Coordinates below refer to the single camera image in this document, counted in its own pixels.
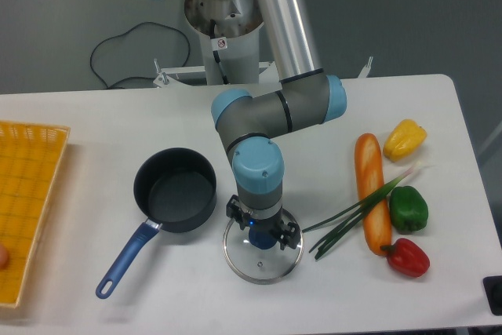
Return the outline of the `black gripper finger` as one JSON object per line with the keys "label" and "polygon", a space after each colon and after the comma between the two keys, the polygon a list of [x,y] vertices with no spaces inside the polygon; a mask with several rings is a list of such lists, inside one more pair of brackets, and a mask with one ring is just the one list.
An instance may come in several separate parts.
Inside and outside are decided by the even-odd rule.
{"label": "black gripper finger", "polygon": [[245,207],[237,195],[232,195],[227,202],[226,216],[237,223],[242,231],[251,227],[251,216],[245,211]]}
{"label": "black gripper finger", "polygon": [[273,226],[269,234],[279,243],[280,250],[296,249],[299,244],[299,225],[297,223],[280,221]]}

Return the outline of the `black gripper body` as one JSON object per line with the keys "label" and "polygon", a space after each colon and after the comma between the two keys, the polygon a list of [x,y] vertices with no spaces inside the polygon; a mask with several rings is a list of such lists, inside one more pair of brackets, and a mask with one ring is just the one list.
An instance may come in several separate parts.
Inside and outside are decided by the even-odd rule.
{"label": "black gripper body", "polygon": [[278,209],[272,216],[266,210],[240,209],[240,229],[252,229],[255,232],[270,233],[275,230],[282,219],[282,211]]}

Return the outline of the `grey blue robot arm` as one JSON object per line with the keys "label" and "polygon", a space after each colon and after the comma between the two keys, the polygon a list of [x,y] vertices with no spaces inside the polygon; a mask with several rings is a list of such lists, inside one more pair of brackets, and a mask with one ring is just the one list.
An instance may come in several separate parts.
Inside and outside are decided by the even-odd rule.
{"label": "grey blue robot arm", "polygon": [[[238,189],[227,215],[258,248],[295,248],[300,227],[284,220],[284,162],[273,139],[338,118],[347,107],[340,80],[322,68],[304,0],[185,0],[184,12],[202,37],[209,83],[228,85],[211,107]],[[281,89],[252,96],[242,84],[258,78],[258,51],[236,44],[262,27]]]}

